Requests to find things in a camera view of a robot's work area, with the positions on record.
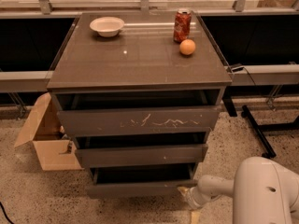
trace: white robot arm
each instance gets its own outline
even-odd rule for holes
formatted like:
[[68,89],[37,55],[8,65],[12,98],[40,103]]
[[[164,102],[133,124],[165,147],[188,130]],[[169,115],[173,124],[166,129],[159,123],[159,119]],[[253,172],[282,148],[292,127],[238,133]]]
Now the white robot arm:
[[203,175],[184,192],[193,209],[221,195],[233,198],[234,224],[292,224],[299,218],[299,175],[268,159],[244,160],[234,180]]

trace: white bowl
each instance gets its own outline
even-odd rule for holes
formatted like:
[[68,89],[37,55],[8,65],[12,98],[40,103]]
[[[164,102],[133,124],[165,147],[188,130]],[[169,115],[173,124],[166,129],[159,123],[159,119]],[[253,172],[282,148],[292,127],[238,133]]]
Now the white bowl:
[[102,37],[112,37],[120,32],[124,21],[114,17],[103,17],[93,20],[90,24],[91,29]]

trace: concrete floor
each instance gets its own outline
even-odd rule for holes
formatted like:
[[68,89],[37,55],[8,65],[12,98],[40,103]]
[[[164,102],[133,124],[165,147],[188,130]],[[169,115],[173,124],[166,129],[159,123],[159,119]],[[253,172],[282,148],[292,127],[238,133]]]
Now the concrete floor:
[[[276,99],[277,111],[269,110],[264,99],[235,100],[238,117],[229,117],[223,109],[207,140],[209,150],[205,161],[199,165],[195,177],[210,174],[234,178],[240,162],[263,153],[256,134],[240,116],[244,104],[260,124],[293,121],[299,115],[298,98]],[[227,197],[207,204],[197,213],[189,210],[179,194],[91,200],[84,190],[92,182],[87,172],[43,172],[32,144],[14,148],[25,121],[12,119],[15,116],[14,109],[0,110],[0,202],[16,224],[232,223],[232,200]],[[299,174],[299,132],[275,133],[267,137],[278,154],[274,161]],[[7,223],[2,213],[0,223]],[[293,224],[299,224],[299,220],[294,220]]]

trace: cabinet top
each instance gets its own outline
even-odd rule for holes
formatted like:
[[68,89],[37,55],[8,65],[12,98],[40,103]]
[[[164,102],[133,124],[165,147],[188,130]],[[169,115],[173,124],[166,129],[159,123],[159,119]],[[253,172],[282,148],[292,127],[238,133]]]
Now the cabinet top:
[[[231,79],[206,32],[192,14],[193,55],[173,39],[175,12],[83,13],[48,84],[49,90],[148,90],[226,86]],[[100,37],[90,23],[124,20],[119,35]]]

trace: red soda can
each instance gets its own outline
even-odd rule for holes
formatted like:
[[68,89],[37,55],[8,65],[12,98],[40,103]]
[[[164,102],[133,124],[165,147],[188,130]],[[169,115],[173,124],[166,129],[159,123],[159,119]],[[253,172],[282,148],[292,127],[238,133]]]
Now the red soda can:
[[188,38],[190,32],[191,12],[188,9],[179,9],[175,18],[174,40],[182,42]]

